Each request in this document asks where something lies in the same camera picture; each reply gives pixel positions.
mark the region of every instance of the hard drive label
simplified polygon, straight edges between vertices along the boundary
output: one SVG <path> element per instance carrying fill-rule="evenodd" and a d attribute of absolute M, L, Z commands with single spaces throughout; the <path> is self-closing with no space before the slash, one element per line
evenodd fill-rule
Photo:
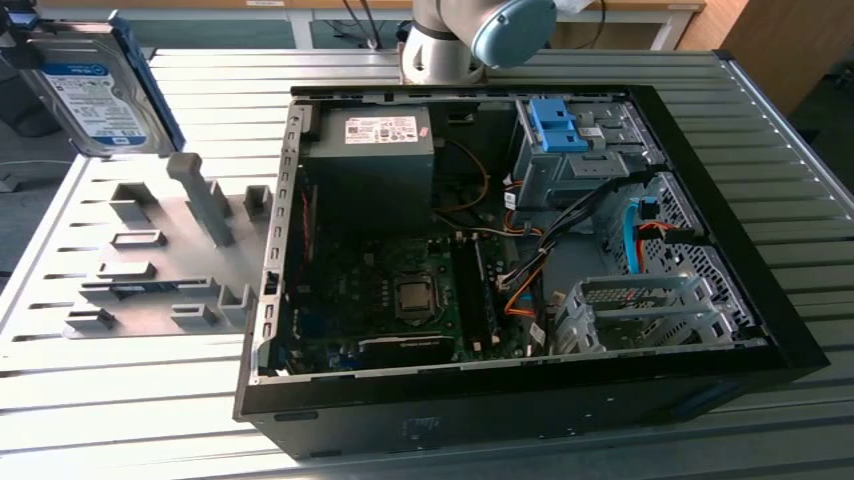
<path fill-rule="evenodd" d="M 141 145 L 145 135 L 115 79 L 97 63 L 47 63 L 44 78 L 87 135 L 104 145 Z"/>

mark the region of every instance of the sticker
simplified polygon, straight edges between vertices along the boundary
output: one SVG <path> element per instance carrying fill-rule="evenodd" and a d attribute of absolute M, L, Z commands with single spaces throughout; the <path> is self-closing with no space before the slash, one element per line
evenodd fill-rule
<path fill-rule="evenodd" d="M 603 137 L 602 129 L 599 127 L 588 127 L 578 129 L 578 133 L 582 134 L 582 137 Z"/>
<path fill-rule="evenodd" d="M 540 345 L 546 344 L 546 332 L 542 328 L 539 328 L 539 325 L 536 325 L 536 323 L 531 323 L 528 334 L 531 335 L 531 338 L 536 340 L 536 343 L 539 343 Z"/>
<path fill-rule="evenodd" d="M 344 143 L 417 142 L 415 117 L 352 117 L 347 119 Z"/>
<path fill-rule="evenodd" d="M 504 208 L 516 209 L 516 194 L 512 192 L 504 192 Z"/>
<path fill-rule="evenodd" d="M 145 143 L 141 122 L 116 95 L 116 82 L 99 63 L 47 63 L 44 79 L 85 134 L 104 145 Z"/>

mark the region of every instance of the desk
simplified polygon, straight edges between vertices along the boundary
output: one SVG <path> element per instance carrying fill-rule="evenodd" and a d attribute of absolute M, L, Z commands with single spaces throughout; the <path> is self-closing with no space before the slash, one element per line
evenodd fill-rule
<path fill-rule="evenodd" d="M 275 177 L 291 86 L 397 83 L 392 52 L 171 50 L 152 66 L 211 180 Z M 157 158 L 79 158 L 0 296 L 0 478 L 854 477 L 854 199 L 739 69 L 710 53 L 554 50 L 491 81 L 658 88 L 832 365 L 679 425 L 296 464 L 231 420 L 240 335 L 61 337 L 49 305 L 83 280 L 44 276 L 92 268 L 104 238 L 79 222 L 119 179 L 165 178 Z"/>
<path fill-rule="evenodd" d="M 367 20 L 359 2 L 356 16 Z M 411 0 L 371 0 L 377 21 L 412 19 Z M 702 11 L 704 0 L 607 0 L 607 21 L 612 23 L 660 24 L 652 50 L 674 50 L 691 15 Z M 287 20 L 293 29 L 296 48 L 313 48 L 311 22 L 351 20 L 340 0 L 236 1 L 205 0 L 47 0 L 38 4 L 45 18 L 68 20 L 104 19 L 119 8 L 128 20 Z M 558 15 L 558 22 L 598 23 L 599 6 L 594 3 L 578 15 Z"/>

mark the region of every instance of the floor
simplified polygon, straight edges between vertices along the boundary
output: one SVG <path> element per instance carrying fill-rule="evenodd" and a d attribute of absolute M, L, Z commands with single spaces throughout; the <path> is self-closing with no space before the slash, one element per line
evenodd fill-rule
<path fill-rule="evenodd" d="M 349 37 L 336 37 L 332 27 Z M 357 38 L 361 37 L 361 32 L 355 24 L 337 22 L 331 25 L 315 22 L 312 29 L 317 48 L 356 48 L 359 43 L 364 43 Z M 387 47 L 396 43 L 395 30 L 393 22 L 380 25 Z M 137 21 L 133 22 L 133 31 L 143 47 L 293 47 L 289 27 L 287 23 L 276 21 Z M 854 189 L 854 88 L 838 90 L 830 81 L 822 82 L 791 116 L 791 122 L 799 130 L 810 131 L 815 151 L 848 189 Z M 68 168 L 56 163 L 6 164 L 38 160 L 72 161 L 75 154 L 61 133 L 25 139 L 17 137 L 2 123 L 0 145 L 0 174 L 12 173 L 22 182 L 17 192 L 0 194 L 1 290 Z"/>

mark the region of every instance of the cable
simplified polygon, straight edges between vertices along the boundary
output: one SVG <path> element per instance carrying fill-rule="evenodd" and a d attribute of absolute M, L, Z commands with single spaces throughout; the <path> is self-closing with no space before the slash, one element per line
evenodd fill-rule
<path fill-rule="evenodd" d="M 359 27 L 359 30 L 361 30 L 361 35 L 364 35 L 365 39 L 371 38 L 371 36 L 368 35 L 368 31 L 361 26 L 361 22 L 359 22 L 359 17 L 356 17 L 356 12 L 353 12 L 352 8 L 349 7 L 349 2 L 347 0 L 341 0 L 341 2 L 344 2 L 344 7 L 347 7 L 347 11 L 349 12 L 349 17 L 356 22 L 356 26 Z"/>
<path fill-rule="evenodd" d="M 305 242 L 304 262 L 308 263 L 308 250 L 311 248 L 311 235 L 308 232 L 308 197 L 305 192 L 301 192 L 303 196 L 303 240 Z"/>
<path fill-rule="evenodd" d="M 0 168 L 2 168 L 4 165 L 26 165 L 30 163 L 61 163 L 63 165 L 71 165 L 75 162 L 65 162 L 63 160 L 16 160 L 14 162 L 1 162 Z"/>
<path fill-rule="evenodd" d="M 512 215 L 512 211 L 507 210 L 507 214 L 504 215 L 504 231 L 507 231 L 510 233 L 524 233 L 524 229 L 523 228 L 514 228 L 514 226 L 510 224 L 510 216 L 511 215 Z M 531 232 L 534 232 L 534 234 L 539 235 L 540 237 L 543 236 L 543 231 L 536 227 L 531 228 Z"/>
<path fill-rule="evenodd" d="M 514 310 L 512 304 L 516 303 L 516 300 L 519 299 L 519 296 L 522 296 L 522 292 L 524 292 L 524 289 L 528 288 L 528 285 L 534 281 L 534 278 L 536 277 L 536 275 L 539 275 L 539 272 L 543 271 L 543 267 L 544 266 L 546 266 L 546 264 L 543 263 L 543 264 L 540 264 L 539 267 L 536 267 L 536 270 L 534 270 L 531 272 L 531 275 L 528 275 L 528 278 L 526 279 L 524 283 L 522 283 L 522 286 L 516 290 L 516 293 L 514 293 L 512 297 L 510 297 L 510 300 L 507 301 L 507 304 L 504 305 L 504 314 L 506 315 L 510 315 L 510 311 Z"/>
<path fill-rule="evenodd" d="M 371 7 L 368 6 L 367 0 L 359 0 L 361 3 L 361 9 L 364 13 L 368 15 L 368 21 L 371 22 L 371 30 L 373 30 L 373 41 L 376 42 L 376 48 L 383 48 L 383 41 L 379 39 L 379 30 L 376 29 L 376 23 L 373 23 L 373 15 L 371 14 Z"/>
<path fill-rule="evenodd" d="M 502 237 L 524 237 L 524 233 L 503 232 L 500 230 L 496 230 L 496 229 L 488 228 L 488 227 L 469 227 L 469 226 L 463 225 L 461 223 L 459 223 L 456 220 L 453 220 L 451 217 L 448 217 L 443 212 L 439 212 L 439 211 L 433 210 L 432 213 L 433 213 L 433 215 L 436 217 L 439 217 L 439 220 L 441 220 L 444 223 L 447 223 L 456 230 L 472 230 L 475 232 L 488 232 L 488 233 L 494 233 L 495 235 L 500 235 Z"/>
<path fill-rule="evenodd" d="M 659 228 L 660 230 L 668 230 L 671 228 L 676 228 L 676 226 L 671 225 L 670 223 L 663 223 L 663 222 L 654 221 L 654 222 L 644 223 L 639 227 L 640 230 L 647 230 L 650 228 Z M 643 251 L 643 239 L 642 238 L 636 238 L 635 239 L 635 250 L 638 252 L 639 272 L 643 273 L 646 271 L 646 266 L 644 266 L 646 259 L 643 258 L 644 251 Z"/>
<path fill-rule="evenodd" d="M 628 203 L 623 214 L 623 248 L 626 250 L 626 264 L 628 265 L 628 273 L 640 273 L 640 265 L 638 264 L 638 245 L 635 245 L 635 215 L 638 214 L 640 204 L 638 201 Z"/>
<path fill-rule="evenodd" d="M 364 40 L 367 43 L 367 39 L 356 37 L 352 33 L 344 32 L 341 29 L 337 28 L 337 26 L 335 25 L 333 22 L 329 22 L 328 20 L 324 20 L 323 23 L 325 23 L 328 25 L 328 27 L 335 30 L 335 33 L 337 33 L 341 37 L 349 37 L 357 40 Z"/>
<path fill-rule="evenodd" d="M 602 4 L 602 7 L 599 8 L 602 17 L 599 19 L 599 25 L 596 27 L 596 35 L 592 37 L 592 40 L 582 43 L 578 47 L 575 47 L 575 49 L 594 48 L 596 46 L 596 42 L 599 41 L 599 37 L 602 36 L 602 32 L 604 31 L 604 20 L 607 18 L 608 6 L 604 3 L 604 0 L 599 0 L 599 3 Z"/>
<path fill-rule="evenodd" d="M 480 159 L 475 156 L 474 153 L 471 153 L 471 151 L 465 147 L 463 147 L 463 145 L 459 142 L 448 139 L 445 139 L 444 142 L 453 145 L 456 148 L 459 148 L 463 151 L 465 155 L 468 155 L 468 158 L 478 166 L 478 169 L 480 170 L 480 175 L 483 177 L 483 188 L 480 190 L 480 195 L 478 195 L 478 198 L 475 198 L 471 202 L 463 205 L 455 205 L 452 207 L 441 207 L 441 208 L 436 208 L 435 210 L 441 213 L 448 213 L 448 212 L 457 212 L 460 210 L 465 210 L 467 208 L 474 207 L 478 203 L 480 203 L 480 200 L 486 198 L 486 194 L 490 191 L 490 175 L 486 173 L 486 168 L 483 166 L 483 163 L 480 162 Z"/>

